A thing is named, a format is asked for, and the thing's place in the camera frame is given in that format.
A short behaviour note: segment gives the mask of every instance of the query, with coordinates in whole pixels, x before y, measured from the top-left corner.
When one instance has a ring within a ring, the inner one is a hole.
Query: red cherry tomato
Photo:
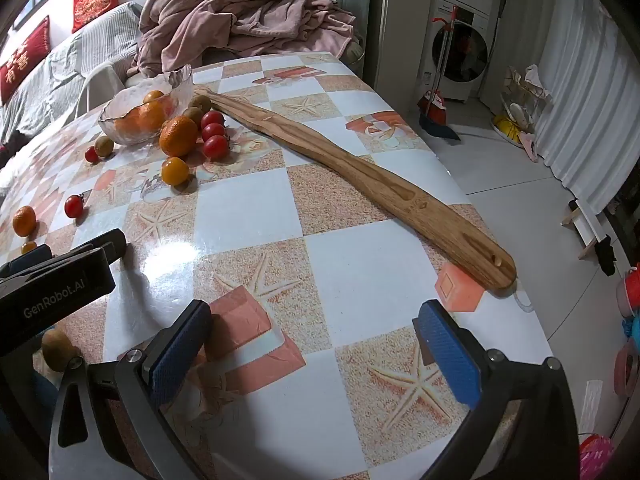
[[[209,123],[202,129],[202,140],[207,142],[214,135],[225,135],[225,127],[219,123]]]
[[[94,146],[89,146],[87,150],[84,152],[84,159],[91,164],[95,164],[100,160],[98,153],[95,151]]]
[[[225,125],[224,115],[216,110],[207,112],[202,116],[202,120],[200,121],[200,127],[204,130],[204,127],[207,126],[207,124],[211,124],[211,123],[218,123],[224,126]]]
[[[65,215],[69,218],[78,218],[84,209],[82,195],[71,195],[65,202]]]
[[[220,160],[228,155],[229,144],[226,142],[225,137],[214,135],[213,137],[209,137],[209,140],[204,143],[202,152],[211,160]]]

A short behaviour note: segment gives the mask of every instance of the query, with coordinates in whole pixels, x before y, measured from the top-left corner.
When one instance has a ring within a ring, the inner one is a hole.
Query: white tile floor
[[[417,115],[409,122],[476,206],[489,229],[514,258],[554,355],[564,365],[578,423],[586,382],[603,381],[595,431],[609,434],[623,401],[613,391],[616,353],[626,341],[616,304],[616,285],[629,264],[606,219],[618,274],[606,276],[595,257],[578,260],[577,232],[560,226],[574,196],[542,160],[498,136],[491,113],[477,100],[447,103],[449,125],[462,142],[425,134]]]

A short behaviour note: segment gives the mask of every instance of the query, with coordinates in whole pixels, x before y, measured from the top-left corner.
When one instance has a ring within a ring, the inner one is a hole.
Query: red cushion
[[[51,52],[49,43],[49,17],[47,16],[27,37],[7,62],[0,67],[0,97],[6,104],[15,90]]]
[[[80,30],[91,20],[117,6],[118,0],[74,0],[74,28],[71,32]]]

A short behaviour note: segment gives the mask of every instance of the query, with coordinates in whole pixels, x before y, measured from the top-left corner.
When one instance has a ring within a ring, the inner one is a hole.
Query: wooden paddle
[[[509,254],[429,193],[384,168],[351,155],[304,124],[208,89],[206,95],[218,110],[247,128],[339,173],[373,202],[437,245],[486,290],[504,292],[513,285],[516,267]]]

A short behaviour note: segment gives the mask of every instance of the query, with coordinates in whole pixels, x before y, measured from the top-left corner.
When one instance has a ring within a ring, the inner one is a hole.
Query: table
[[[197,92],[308,124],[488,232],[424,141],[330,54],[226,61],[193,79]],[[419,478],[466,413],[423,362],[412,327],[438,297],[438,274],[451,271],[446,257],[337,174],[229,118],[232,156],[191,153],[195,178],[180,191],[159,177],[157,140],[90,165],[83,153],[100,134],[99,112],[24,148],[0,210],[0,263],[19,255],[11,218],[22,205],[39,219],[31,237],[54,254],[123,230],[116,289],[59,324],[89,362],[117,359],[193,298],[224,297],[212,310],[226,340],[220,332],[201,352],[164,407],[211,478]],[[63,204],[80,192],[88,211],[73,221]],[[522,290],[503,299],[481,290],[478,300],[454,317],[485,348],[533,363],[551,355]]]

